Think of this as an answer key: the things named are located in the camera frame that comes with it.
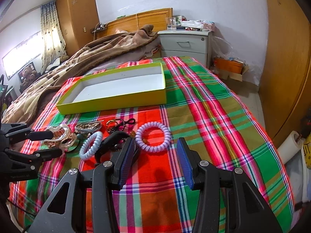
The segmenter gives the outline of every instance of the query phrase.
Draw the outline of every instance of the polka dot curtain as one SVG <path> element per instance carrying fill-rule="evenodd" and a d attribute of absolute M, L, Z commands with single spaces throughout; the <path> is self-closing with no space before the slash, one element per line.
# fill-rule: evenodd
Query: polka dot curtain
<path fill-rule="evenodd" d="M 66 55 L 66 43 L 59 27 L 55 1 L 41 5 L 41 34 L 44 41 L 42 74 L 58 57 Z"/>

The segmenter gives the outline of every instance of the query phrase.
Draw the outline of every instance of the glass cup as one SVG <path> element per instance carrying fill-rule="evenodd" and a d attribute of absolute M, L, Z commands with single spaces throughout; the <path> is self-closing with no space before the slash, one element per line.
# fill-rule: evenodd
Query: glass cup
<path fill-rule="evenodd" d="M 168 30 L 176 30 L 176 18 L 175 17 L 167 17 L 166 20 L 166 28 Z"/>

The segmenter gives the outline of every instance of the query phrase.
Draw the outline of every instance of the wardrobe door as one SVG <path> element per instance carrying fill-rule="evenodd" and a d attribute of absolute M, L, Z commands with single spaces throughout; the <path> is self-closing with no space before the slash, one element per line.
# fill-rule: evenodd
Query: wardrobe door
<path fill-rule="evenodd" d="M 310 24 L 295 0 L 267 0 L 269 37 L 259 96 L 273 139 L 294 111 L 310 64 Z"/>
<path fill-rule="evenodd" d="M 91 29 L 99 23 L 95 0 L 68 0 L 73 31 L 81 49 L 93 41 Z"/>
<path fill-rule="evenodd" d="M 60 29 L 66 42 L 66 52 L 67 55 L 71 57 L 79 50 L 79 46 L 76 37 L 74 35 L 71 23 L 68 0 L 57 0 L 56 9 L 59 18 Z"/>

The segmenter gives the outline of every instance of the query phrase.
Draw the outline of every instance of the wooden headboard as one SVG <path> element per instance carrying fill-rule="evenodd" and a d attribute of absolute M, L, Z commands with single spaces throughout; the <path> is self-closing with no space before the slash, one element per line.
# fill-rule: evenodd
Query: wooden headboard
<path fill-rule="evenodd" d="M 172 14 L 172 8 L 137 13 L 108 23 L 108 29 L 106 31 L 98 32 L 96 35 L 97 38 L 101 38 L 115 34 L 117 30 L 127 32 L 136 31 L 146 24 L 153 24 L 154 32 L 163 31 L 166 30 L 165 18 L 172 17 Z"/>

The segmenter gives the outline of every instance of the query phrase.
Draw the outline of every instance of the orange box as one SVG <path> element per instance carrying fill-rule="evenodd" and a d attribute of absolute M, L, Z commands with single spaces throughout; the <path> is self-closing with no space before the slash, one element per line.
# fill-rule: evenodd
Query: orange box
<path fill-rule="evenodd" d="M 242 63 L 242 62 L 230 61 L 230 60 L 225 60 L 222 58 L 215 58 L 214 64 L 215 64 L 216 68 L 218 68 L 218 69 L 225 70 L 228 72 L 232 72 L 235 74 L 241 74 L 242 68 L 244 66 L 244 63 Z"/>

